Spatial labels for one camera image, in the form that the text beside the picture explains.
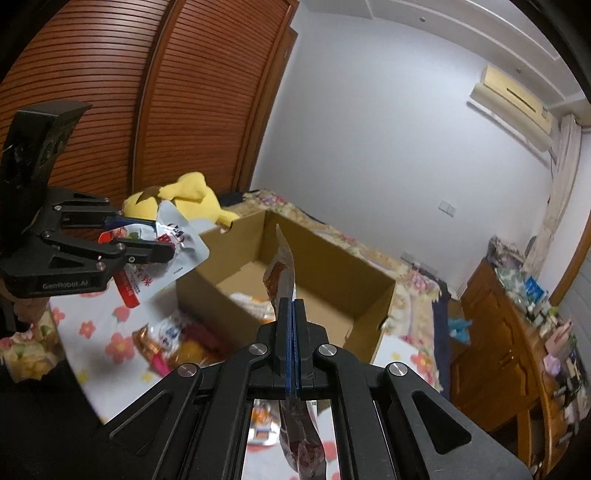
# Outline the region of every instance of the red and white food package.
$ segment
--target red and white food package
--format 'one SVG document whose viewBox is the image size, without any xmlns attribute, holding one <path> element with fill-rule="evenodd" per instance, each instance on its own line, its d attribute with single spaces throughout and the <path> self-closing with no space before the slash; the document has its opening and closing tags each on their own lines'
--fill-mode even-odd
<svg viewBox="0 0 591 480">
<path fill-rule="evenodd" d="M 127 264 L 113 276 L 125 305 L 130 309 L 150 299 L 209 257 L 207 245 L 191 228 L 183 214 L 168 201 L 158 206 L 155 231 L 147 225 L 133 223 L 103 233 L 99 242 L 110 241 L 112 238 L 158 240 L 174 245 L 174 257 L 168 263 Z"/>
</svg>

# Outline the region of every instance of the cabinet door handle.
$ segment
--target cabinet door handle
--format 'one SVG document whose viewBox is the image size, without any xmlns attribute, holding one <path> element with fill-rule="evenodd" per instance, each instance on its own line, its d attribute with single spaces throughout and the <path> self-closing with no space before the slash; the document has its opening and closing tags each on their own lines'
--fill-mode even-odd
<svg viewBox="0 0 591 480">
<path fill-rule="evenodd" d="M 513 356 L 513 351 L 509 350 L 509 352 L 503 358 L 501 358 L 499 365 L 501 366 L 501 368 L 505 368 L 513 360 L 515 360 L 515 357 Z"/>
</svg>

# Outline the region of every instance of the ceiling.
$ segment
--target ceiling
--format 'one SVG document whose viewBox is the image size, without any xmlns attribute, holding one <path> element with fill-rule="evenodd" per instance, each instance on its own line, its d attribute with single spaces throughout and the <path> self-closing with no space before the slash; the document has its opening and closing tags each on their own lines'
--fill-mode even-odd
<svg viewBox="0 0 591 480">
<path fill-rule="evenodd" d="M 556 49 L 510 0 L 301 0 L 309 10 L 382 18 L 454 42 L 520 81 L 557 116 L 591 106 Z"/>
</svg>

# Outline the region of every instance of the white wall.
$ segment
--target white wall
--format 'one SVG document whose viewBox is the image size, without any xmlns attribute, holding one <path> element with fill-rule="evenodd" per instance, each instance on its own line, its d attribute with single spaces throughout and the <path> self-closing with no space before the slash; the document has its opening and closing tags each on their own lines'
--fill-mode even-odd
<svg viewBox="0 0 591 480">
<path fill-rule="evenodd" d="M 589 209 L 591 209 L 591 134 L 583 134 L 581 158 L 573 192 L 550 246 L 548 258 L 538 277 L 540 286 L 550 293 L 558 285 L 573 258 L 589 218 Z"/>
<path fill-rule="evenodd" d="M 399 257 L 451 288 L 497 234 L 525 248 L 550 173 L 466 105 L 486 61 L 384 20 L 298 10 L 298 50 L 282 82 L 252 188 Z M 442 199 L 457 207 L 450 218 Z"/>
</svg>

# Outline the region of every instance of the wall switch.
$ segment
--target wall switch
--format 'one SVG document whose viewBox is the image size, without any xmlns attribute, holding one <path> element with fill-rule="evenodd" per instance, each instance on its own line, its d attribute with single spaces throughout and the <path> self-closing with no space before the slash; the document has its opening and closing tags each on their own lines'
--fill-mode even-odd
<svg viewBox="0 0 591 480">
<path fill-rule="evenodd" d="M 456 214 L 456 208 L 453 205 L 451 205 L 450 203 L 446 202 L 445 200 L 441 201 L 441 203 L 439 204 L 439 209 L 443 213 L 446 213 L 447 215 L 449 215 L 450 217 L 453 217 Z"/>
</svg>

